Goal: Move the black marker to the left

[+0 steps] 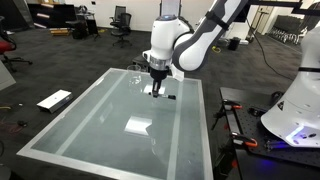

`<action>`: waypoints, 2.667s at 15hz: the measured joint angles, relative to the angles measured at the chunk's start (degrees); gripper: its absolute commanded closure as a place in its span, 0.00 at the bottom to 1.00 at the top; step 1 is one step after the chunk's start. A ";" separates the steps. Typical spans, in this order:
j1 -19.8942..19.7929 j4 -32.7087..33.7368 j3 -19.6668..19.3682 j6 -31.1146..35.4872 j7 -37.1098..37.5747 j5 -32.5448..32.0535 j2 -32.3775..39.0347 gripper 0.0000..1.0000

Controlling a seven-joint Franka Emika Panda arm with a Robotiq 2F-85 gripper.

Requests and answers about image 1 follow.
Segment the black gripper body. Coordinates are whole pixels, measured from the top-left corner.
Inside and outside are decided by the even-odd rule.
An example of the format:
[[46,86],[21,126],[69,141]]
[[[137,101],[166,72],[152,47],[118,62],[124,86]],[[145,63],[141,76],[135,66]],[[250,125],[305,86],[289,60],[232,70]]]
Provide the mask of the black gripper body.
[[168,71],[160,71],[156,69],[151,69],[150,76],[154,81],[162,81],[167,77]]

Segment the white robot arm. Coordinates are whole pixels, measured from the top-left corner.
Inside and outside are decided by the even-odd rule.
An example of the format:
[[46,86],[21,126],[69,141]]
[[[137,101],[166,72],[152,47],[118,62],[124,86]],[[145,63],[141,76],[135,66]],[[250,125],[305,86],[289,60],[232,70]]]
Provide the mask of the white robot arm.
[[[178,81],[200,69],[208,50],[229,29],[248,0],[215,0],[197,28],[184,19],[161,15],[152,26],[151,48],[142,53],[153,78],[150,94],[160,97],[162,81],[171,73]],[[261,116],[262,125],[288,145],[320,147],[320,28],[304,36],[298,73],[284,95]]]

